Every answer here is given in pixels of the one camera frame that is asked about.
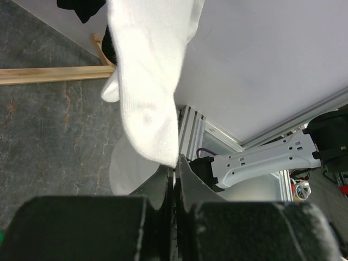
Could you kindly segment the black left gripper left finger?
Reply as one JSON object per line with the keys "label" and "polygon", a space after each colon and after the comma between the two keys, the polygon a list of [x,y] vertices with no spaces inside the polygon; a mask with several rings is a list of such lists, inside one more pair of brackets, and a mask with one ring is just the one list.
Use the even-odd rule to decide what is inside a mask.
{"label": "black left gripper left finger", "polygon": [[169,260],[173,170],[127,196],[40,196],[15,213],[1,260]]}

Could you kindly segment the wooden hanger rack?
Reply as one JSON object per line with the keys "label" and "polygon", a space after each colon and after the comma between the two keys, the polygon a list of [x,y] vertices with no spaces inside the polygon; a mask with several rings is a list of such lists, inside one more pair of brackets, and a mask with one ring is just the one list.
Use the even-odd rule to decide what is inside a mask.
{"label": "wooden hanger rack", "polygon": [[75,67],[47,67],[31,69],[1,69],[1,86],[34,83],[66,82],[75,80],[104,79],[111,76],[116,66],[102,51],[99,37],[92,35],[101,65]]}

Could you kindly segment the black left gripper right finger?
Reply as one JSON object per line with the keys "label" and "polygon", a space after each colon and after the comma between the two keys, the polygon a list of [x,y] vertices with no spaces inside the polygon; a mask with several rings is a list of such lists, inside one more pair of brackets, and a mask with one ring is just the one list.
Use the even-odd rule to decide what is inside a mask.
{"label": "black left gripper right finger", "polygon": [[176,167],[177,239],[183,260],[341,260],[322,211],[311,203],[228,202]]}

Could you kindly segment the black white-striped sock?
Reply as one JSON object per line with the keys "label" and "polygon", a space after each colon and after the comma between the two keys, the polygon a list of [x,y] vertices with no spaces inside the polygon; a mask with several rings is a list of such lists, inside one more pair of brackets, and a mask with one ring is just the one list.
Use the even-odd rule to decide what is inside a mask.
{"label": "black white-striped sock", "polygon": [[105,3],[106,0],[57,0],[57,7],[73,10],[82,23],[87,23]]}
{"label": "black white-striped sock", "polygon": [[117,57],[113,48],[111,33],[108,26],[105,29],[105,35],[102,40],[102,52],[111,63],[114,65],[117,64]]}

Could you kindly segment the white black-striped sock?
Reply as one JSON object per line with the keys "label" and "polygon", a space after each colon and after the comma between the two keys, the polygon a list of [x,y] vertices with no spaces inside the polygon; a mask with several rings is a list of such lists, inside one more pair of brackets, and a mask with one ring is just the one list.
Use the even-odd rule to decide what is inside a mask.
{"label": "white black-striped sock", "polygon": [[203,1],[107,1],[120,74],[122,124],[144,158],[175,167],[179,156],[174,93]]}
{"label": "white black-striped sock", "polygon": [[115,69],[115,71],[111,74],[111,76],[107,79],[102,91],[101,98],[105,102],[115,103],[120,100],[120,74],[119,69]]}

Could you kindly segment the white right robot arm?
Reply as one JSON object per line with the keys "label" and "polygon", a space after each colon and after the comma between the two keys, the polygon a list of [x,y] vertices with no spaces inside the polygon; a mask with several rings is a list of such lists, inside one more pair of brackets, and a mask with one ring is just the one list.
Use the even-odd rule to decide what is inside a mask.
{"label": "white right robot arm", "polygon": [[190,167],[214,192],[245,180],[292,169],[347,171],[347,109],[312,119],[307,127],[275,142],[236,154],[197,158]]}

